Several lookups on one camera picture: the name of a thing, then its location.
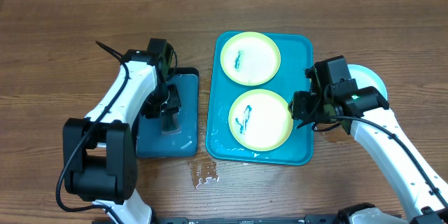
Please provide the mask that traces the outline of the green rimmed plate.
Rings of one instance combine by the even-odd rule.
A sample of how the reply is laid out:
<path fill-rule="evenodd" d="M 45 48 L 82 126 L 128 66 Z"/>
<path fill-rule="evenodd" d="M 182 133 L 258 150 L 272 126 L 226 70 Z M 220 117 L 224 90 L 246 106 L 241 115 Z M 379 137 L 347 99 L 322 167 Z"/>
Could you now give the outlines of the green rimmed plate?
<path fill-rule="evenodd" d="M 272 151 L 291 135 L 293 119 L 288 103 L 264 89 L 241 94 L 230 107 L 228 124 L 232 136 L 252 151 Z"/>
<path fill-rule="evenodd" d="M 270 81 L 281 65 L 277 44 L 267 35 L 245 31 L 229 38 L 220 52 L 220 65 L 232 81 L 246 86 Z"/>

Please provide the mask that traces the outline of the light blue rimmed plate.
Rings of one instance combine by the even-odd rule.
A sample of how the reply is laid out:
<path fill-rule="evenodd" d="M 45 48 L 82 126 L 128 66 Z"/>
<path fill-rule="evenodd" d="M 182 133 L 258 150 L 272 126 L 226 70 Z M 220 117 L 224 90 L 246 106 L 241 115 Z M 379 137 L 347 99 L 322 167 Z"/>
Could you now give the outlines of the light blue rimmed plate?
<path fill-rule="evenodd" d="M 358 64 L 348 64 L 348 69 L 351 77 L 356 80 L 359 89 L 372 86 L 376 88 L 385 99 L 388 99 L 386 85 L 373 70 Z"/>

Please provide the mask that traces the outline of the green rimmed plate top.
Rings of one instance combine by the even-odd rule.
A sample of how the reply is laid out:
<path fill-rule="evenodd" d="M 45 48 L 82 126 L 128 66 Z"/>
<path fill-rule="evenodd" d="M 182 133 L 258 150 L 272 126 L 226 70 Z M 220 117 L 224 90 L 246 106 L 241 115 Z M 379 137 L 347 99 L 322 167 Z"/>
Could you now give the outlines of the green rimmed plate top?
<path fill-rule="evenodd" d="M 229 38 L 220 52 L 220 65 L 232 81 L 246 86 L 270 81 L 281 65 L 277 44 L 267 35 L 245 31 Z"/>

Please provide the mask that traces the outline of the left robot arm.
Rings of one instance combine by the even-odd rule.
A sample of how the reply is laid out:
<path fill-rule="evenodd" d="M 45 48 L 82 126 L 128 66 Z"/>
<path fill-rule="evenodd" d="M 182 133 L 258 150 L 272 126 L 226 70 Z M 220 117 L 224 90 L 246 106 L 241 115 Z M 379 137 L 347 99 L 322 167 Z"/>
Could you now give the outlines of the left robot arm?
<path fill-rule="evenodd" d="M 99 43 L 120 63 L 119 74 L 101 102 L 84 118 L 62 129 L 64 166 L 55 200 L 66 212 L 102 209 L 114 223 L 154 223 L 153 209 L 137 192 L 139 116 L 160 118 L 162 131 L 179 130 L 177 54 L 165 39 L 152 38 L 145 50 L 122 54 Z"/>

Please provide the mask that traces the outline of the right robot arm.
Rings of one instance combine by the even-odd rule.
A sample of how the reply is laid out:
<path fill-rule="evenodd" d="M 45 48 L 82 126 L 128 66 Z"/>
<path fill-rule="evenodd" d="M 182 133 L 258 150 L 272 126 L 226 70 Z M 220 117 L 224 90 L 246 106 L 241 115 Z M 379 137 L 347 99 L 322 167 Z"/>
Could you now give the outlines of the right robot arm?
<path fill-rule="evenodd" d="M 300 126 L 314 132 L 341 127 L 374 160 L 405 212 L 399 218 L 361 203 L 337 212 L 335 223 L 446 223 L 447 182 L 427 163 L 400 127 L 383 80 L 371 69 L 347 64 L 344 56 L 305 69 L 308 91 L 288 105 Z"/>

